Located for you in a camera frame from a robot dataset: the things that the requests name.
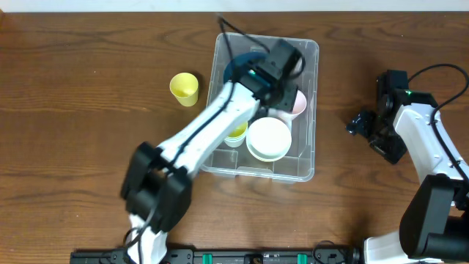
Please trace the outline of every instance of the wood grain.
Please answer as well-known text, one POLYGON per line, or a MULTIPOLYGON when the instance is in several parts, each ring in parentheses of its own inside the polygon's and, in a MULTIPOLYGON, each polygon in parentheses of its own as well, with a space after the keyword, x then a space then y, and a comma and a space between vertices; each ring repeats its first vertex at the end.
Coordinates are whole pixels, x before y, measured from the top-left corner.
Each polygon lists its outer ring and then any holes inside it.
MULTIPOLYGON (((211 248, 310 248, 396 230, 418 188, 406 155, 392 166, 344 126, 374 106, 375 78, 434 63, 469 69, 467 13, 233 13, 252 34, 320 45, 316 172, 307 183, 202 173, 172 243, 211 248)), ((0 31, 0 263, 67 263, 74 249, 120 245, 118 193, 142 141, 163 141, 206 103, 218 26, 209 13, 9 14, 0 31), (199 102, 168 85, 196 73, 199 102)), ((435 69, 413 81, 442 102, 463 78, 435 69)), ((469 97, 442 111, 469 156, 469 97)))

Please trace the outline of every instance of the clear plastic bin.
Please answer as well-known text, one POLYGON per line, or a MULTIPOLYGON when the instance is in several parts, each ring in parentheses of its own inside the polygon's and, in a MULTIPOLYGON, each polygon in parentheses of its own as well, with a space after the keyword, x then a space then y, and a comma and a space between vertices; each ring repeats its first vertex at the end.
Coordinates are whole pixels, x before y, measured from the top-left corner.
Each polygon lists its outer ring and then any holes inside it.
MULTIPOLYGON (((272 47, 278 37, 250 35, 272 47)), ((237 56, 250 51, 265 52, 260 46, 251 42, 241 34, 228 33, 233 55, 237 56)), ((319 61, 319 46, 313 40, 284 38, 288 43, 298 48, 306 59, 306 67, 299 78, 295 80, 299 89, 308 98, 307 109, 292 122, 292 146, 288 153, 280 160, 263 162, 250 153, 246 144, 231 148, 221 143, 201 169, 212 172, 217 176, 234 177, 248 175, 268 177, 285 183, 305 182, 314 175, 314 140, 316 134, 316 98, 317 98, 317 65, 319 61)), ((215 100, 223 88, 223 74, 229 63, 229 55, 223 35, 217 37, 215 55, 213 57, 212 77, 208 92, 207 105, 215 100)))

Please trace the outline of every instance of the white wall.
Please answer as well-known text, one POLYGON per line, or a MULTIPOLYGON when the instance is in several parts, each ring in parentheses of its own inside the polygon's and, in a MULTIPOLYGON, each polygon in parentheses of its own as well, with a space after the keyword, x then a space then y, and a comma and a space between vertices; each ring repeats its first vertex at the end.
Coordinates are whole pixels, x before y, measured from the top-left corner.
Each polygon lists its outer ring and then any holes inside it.
POLYGON ((5 12, 469 11, 469 0, 0 0, 5 12))

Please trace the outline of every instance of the yellow object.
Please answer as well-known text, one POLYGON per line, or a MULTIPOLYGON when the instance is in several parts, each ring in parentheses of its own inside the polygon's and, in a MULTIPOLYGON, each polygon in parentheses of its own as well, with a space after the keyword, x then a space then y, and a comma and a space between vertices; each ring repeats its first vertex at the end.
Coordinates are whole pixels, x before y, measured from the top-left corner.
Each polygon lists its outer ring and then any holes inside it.
POLYGON ((243 124, 241 125, 238 125, 237 128, 235 128, 229 135, 228 135, 228 138, 230 139, 234 139, 234 138, 237 138, 239 136, 242 136, 244 131, 246 131, 246 129, 248 129, 248 123, 247 122, 244 122, 243 124))
POLYGON ((173 77, 169 89, 183 106, 193 106, 199 99, 199 82, 190 73, 180 73, 173 77))

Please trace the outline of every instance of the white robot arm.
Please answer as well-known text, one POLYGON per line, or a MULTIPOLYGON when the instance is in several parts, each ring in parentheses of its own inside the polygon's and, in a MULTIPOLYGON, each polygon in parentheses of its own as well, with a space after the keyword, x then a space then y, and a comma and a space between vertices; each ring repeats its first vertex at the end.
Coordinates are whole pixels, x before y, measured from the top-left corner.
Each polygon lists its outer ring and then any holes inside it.
MULTIPOLYGON (((468 81, 467 73, 461 72, 468 81)), ((421 186, 402 217, 399 231, 365 241, 364 262, 469 260, 465 214, 448 217, 451 205, 464 211, 468 207, 469 166, 443 127, 438 111, 441 106, 429 93, 410 91, 406 72, 389 70, 377 82, 377 114, 362 111, 347 129, 365 136, 392 164, 409 150, 421 186)))
POLYGON ((146 142, 137 148, 121 190, 134 230, 127 243, 133 262, 163 259, 166 233, 188 209, 199 167, 229 133, 260 106, 292 110, 298 87, 291 80, 299 74, 291 73, 300 59, 304 69, 299 50, 279 40, 265 59, 237 65, 234 81, 186 128, 156 148, 146 142))
MULTIPOLYGON (((416 167, 418 179, 422 183, 427 175, 447 175, 452 180, 462 181, 461 175, 456 171, 448 155, 444 152, 437 140, 430 123, 430 115, 434 107, 428 104, 412 103, 401 106, 394 120, 394 129, 400 135, 409 150, 410 157, 416 167)), ((446 133, 441 122, 440 112, 435 119, 437 129, 453 156, 460 162, 459 166, 466 174, 469 167, 457 152, 456 147, 446 133)), ((404 253, 399 240, 399 231, 390 234, 368 238, 364 244, 364 257, 367 264, 405 264, 424 261, 427 263, 441 263, 440 259, 424 258, 420 260, 409 259, 404 253)))
MULTIPOLYGON (((164 151, 161 157, 167 161, 172 161, 176 156, 179 146, 197 129, 205 120, 208 120, 214 113, 222 107, 229 97, 232 83, 224 85, 220 95, 210 104, 194 121, 192 121, 182 131, 162 142, 158 147, 164 151)), ((212 122, 200 131, 192 140, 191 144, 185 148, 174 164, 175 167, 185 167, 188 176, 194 179, 210 153, 226 138, 231 131, 243 122, 249 121, 259 108, 259 100, 253 97, 253 92, 245 88, 242 84, 234 85, 232 102, 228 104, 225 111, 222 111, 212 122)), ((144 220, 136 214, 130 214, 132 228, 144 225, 144 220)), ((137 232, 133 232, 129 241, 135 239, 137 232)), ((142 264, 158 264, 166 255, 167 233, 159 231, 155 234, 150 228, 146 229, 140 239, 142 246, 142 264)), ((135 244, 128 249, 130 258, 139 263, 139 245, 135 244)))

